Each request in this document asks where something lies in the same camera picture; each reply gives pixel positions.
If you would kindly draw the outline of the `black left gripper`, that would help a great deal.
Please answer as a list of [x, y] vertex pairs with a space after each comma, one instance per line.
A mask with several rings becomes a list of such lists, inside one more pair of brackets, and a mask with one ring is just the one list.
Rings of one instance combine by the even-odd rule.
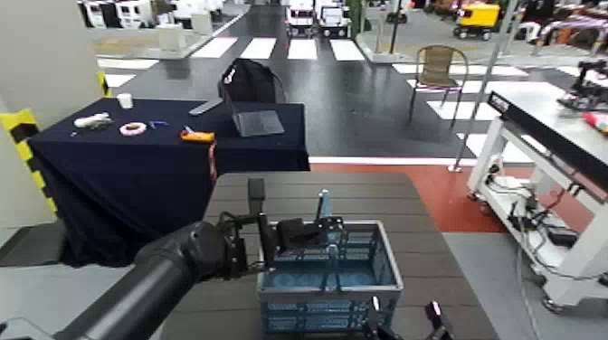
[[[277, 256], [325, 247], [328, 254], [328, 271], [326, 282], [334, 277], [335, 290], [340, 290], [338, 273], [339, 250], [337, 243], [345, 231], [342, 217], [331, 216], [332, 205], [329, 190], [323, 188], [318, 193], [316, 220], [304, 222], [301, 218], [282, 220], [270, 223], [265, 214], [258, 215], [259, 235], [261, 239], [261, 259], [266, 267], [273, 267]], [[377, 296], [369, 300], [364, 320], [364, 336], [367, 340], [379, 340], [378, 312], [380, 303]]]

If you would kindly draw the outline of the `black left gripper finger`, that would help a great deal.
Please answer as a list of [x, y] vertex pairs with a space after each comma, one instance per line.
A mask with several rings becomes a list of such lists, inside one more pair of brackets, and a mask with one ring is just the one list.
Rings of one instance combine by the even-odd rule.
[[430, 301], [424, 307], [425, 315], [432, 325], [432, 331], [426, 340], [452, 340], [452, 327], [447, 316], [442, 312], [442, 308], [437, 301]]

